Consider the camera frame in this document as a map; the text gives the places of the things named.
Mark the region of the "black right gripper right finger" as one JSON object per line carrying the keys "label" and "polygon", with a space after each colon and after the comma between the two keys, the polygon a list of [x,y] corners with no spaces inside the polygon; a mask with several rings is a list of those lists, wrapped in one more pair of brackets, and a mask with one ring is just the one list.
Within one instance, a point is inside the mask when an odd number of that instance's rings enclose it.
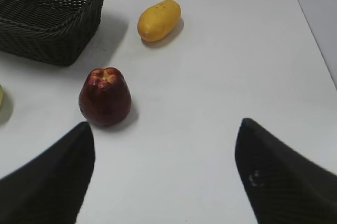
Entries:
{"label": "black right gripper right finger", "polygon": [[250,118],[239,128],[235,163],[258,223],[336,223],[336,175]]}

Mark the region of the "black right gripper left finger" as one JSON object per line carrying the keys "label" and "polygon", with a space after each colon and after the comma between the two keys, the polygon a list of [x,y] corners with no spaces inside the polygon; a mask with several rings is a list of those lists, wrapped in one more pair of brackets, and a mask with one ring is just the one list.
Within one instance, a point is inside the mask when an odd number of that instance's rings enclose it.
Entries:
{"label": "black right gripper left finger", "polygon": [[95,164],[88,122],[1,178],[1,223],[76,223]]}

